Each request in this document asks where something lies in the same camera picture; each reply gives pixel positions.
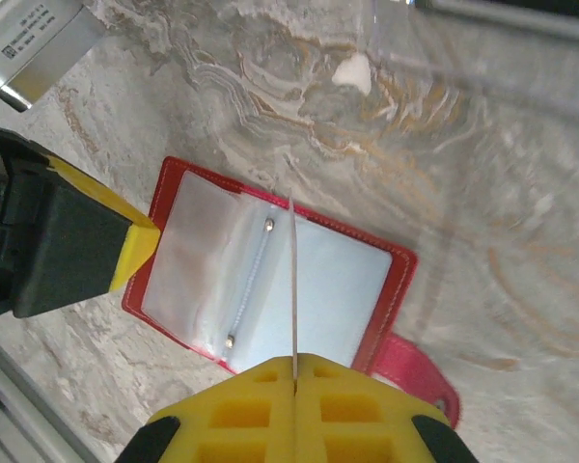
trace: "red card holder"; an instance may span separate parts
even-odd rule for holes
[[[251,195],[281,208],[288,207],[287,200],[271,193],[175,157],[167,157],[161,168],[149,214],[162,232],[170,218],[180,183],[187,172],[195,174],[227,192]],[[407,393],[436,404],[444,410],[451,424],[455,426],[460,409],[459,398],[455,390],[437,369],[437,366],[417,346],[392,333],[401,302],[416,270],[416,255],[400,245],[323,216],[309,208],[297,205],[295,212],[309,222],[373,246],[392,256],[392,263],[351,367],[369,375],[379,375],[395,383]],[[143,311],[144,298],[155,258],[156,253],[128,282],[123,299],[124,310],[145,321],[180,345],[196,350],[218,362],[224,368],[231,370],[223,361],[215,359],[205,350],[194,348],[192,345],[187,345],[177,339]]]

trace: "gray marble surface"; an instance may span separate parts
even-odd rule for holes
[[[579,118],[532,104],[532,92],[485,95],[380,62],[365,4],[303,3],[90,2],[108,37],[31,111],[0,103],[0,126],[142,210],[175,155],[291,188],[411,247],[421,263],[396,330],[458,388],[470,448],[485,462],[579,461]],[[448,37],[443,19],[406,17],[390,53]],[[482,56],[472,37],[453,48]],[[357,47],[372,56],[367,96],[331,82]],[[566,85],[556,99],[579,113]],[[0,344],[103,461],[155,410],[228,376],[120,299],[0,317]]]

